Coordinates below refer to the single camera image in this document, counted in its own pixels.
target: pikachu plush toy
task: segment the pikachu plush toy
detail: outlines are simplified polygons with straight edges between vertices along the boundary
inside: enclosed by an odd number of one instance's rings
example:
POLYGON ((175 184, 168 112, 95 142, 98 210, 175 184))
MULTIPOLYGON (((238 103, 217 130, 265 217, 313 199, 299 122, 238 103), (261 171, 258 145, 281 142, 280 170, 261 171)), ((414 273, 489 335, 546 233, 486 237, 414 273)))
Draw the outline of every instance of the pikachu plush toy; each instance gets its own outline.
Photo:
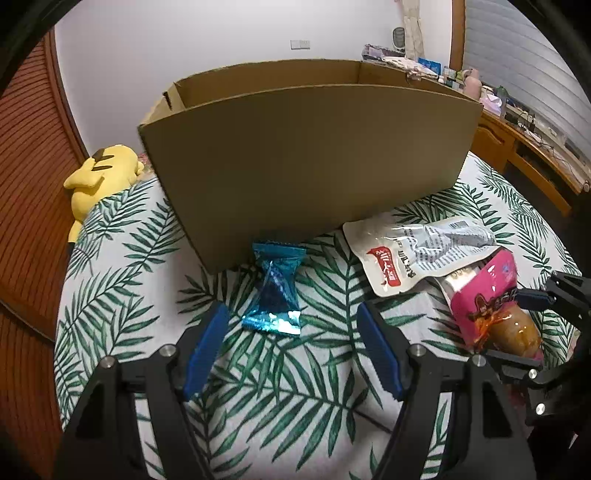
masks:
POLYGON ((72 212, 74 225, 68 242, 75 243, 82 222, 91 208, 109 195, 131 187, 144 171, 144 164, 125 145, 101 148, 64 182, 64 188, 74 189, 72 212))

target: curtain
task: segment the curtain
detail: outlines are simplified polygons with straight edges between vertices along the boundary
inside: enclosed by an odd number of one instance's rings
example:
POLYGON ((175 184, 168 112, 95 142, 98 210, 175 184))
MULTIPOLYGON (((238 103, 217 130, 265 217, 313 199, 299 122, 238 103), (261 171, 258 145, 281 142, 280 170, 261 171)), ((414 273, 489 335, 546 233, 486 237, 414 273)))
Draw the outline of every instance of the curtain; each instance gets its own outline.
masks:
POLYGON ((412 60, 425 56, 419 9, 420 0, 402 0, 406 56, 412 60))
POLYGON ((591 104, 544 35, 507 0, 466 0, 464 68, 502 85, 591 158, 591 104))

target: wooden door frame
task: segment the wooden door frame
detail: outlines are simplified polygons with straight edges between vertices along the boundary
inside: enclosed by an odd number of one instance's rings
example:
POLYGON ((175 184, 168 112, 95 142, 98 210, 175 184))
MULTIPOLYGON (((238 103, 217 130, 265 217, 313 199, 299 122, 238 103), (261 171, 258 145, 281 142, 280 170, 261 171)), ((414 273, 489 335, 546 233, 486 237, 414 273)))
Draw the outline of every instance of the wooden door frame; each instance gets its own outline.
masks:
POLYGON ((466 41, 466 0, 452 0, 452 50, 449 67, 461 70, 464 63, 466 41))
POLYGON ((72 149, 76 155, 78 163, 82 163, 88 158, 88 152, 86 146, 82 141, 72 110, 70 110, 70 104, 64 90, 64 84, 61 81, 60 64, 57 59, 56 49, 56 32, 55 28, 46 35, 46 42, 44 43, 45 55, 47 59, 47 71, 49 73, 49 81, 51 86, 51 92, 56 100, 56 107, 60 115, 61 123, 64 126, 64 130, 72 145, 72 149))

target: pink snack package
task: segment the pink snack package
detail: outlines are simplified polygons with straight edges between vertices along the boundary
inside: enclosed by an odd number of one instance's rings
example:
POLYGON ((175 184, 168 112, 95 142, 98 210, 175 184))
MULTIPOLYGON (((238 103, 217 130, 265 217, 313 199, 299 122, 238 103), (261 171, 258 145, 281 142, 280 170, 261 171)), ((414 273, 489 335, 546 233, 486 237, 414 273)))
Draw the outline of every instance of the pink snack package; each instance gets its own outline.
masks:
POLYGON ((530 358, 538 354, 540 333, 516 304, 516 290, 515 260, 503 249, 453 295, 450 308, 470 349, 480 351, 490 339, 506 353, 530 358))

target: cardboard box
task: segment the cardboard box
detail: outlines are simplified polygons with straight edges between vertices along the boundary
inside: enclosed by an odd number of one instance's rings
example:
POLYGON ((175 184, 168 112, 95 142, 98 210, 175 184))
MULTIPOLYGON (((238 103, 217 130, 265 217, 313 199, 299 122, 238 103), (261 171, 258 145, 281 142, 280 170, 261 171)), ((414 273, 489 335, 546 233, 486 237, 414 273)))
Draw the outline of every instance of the cardboard box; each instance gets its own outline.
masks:
POLYGON ((175 82, 138 127, 216 273, 454 185, 482 105, 349 60, 242 64, 175 82))

